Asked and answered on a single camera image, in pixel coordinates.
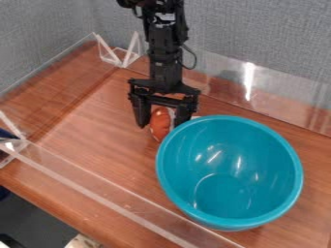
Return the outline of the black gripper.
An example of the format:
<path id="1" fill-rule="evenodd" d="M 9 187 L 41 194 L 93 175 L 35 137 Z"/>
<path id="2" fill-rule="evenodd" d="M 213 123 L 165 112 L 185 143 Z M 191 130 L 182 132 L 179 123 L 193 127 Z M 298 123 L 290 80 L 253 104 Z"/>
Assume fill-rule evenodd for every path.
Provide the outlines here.
<path id="1" fill-rule="evenodd" d="M 151 106 L 177 109 L 175 126 L 190 121 L 198 110 L 201 91 L 183 82 L 183 53 L 150 53 L 150 76 L 131 78 L 129 99 L 133 103 L 137 123 L 143 128 L 151 117 Z"/>

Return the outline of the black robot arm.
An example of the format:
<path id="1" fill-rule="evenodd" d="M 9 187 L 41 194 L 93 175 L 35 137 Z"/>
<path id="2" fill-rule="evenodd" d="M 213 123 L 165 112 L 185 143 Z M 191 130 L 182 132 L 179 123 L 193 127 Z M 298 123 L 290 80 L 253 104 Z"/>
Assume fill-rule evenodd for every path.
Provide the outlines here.
<path id="1" fill-rule="evenodd" d="M 149 79 L 131 78 L 129 99 L 133 103 L 137 123 L 143 128 L 151 120 L 151 106 L 175 110 L 175 125 L 187 122 L 198 109 L 201 90 L 183 82 L 185 51 L 189 27 L 185 0 L 117 0 L 119 6 L 131 9 L 145 24 L 149 43 Z"/>

